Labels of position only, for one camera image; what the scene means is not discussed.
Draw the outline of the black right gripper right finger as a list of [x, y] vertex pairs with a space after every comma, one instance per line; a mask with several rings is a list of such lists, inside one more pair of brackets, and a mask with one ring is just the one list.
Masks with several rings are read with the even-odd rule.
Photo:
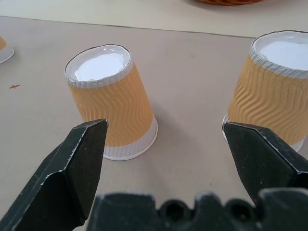
[[222, 126], [238, 175], [253, 202], [266, 188], [308, 187], [308, 161], [269, 128]]

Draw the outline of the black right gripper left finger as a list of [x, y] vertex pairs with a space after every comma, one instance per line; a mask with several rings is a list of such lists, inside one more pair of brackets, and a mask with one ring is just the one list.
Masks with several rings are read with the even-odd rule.
[[85, 224], [100, 180], [106, 119], [82, 123], [39, 165], [0, 221], [2, 231], [72, 231]]

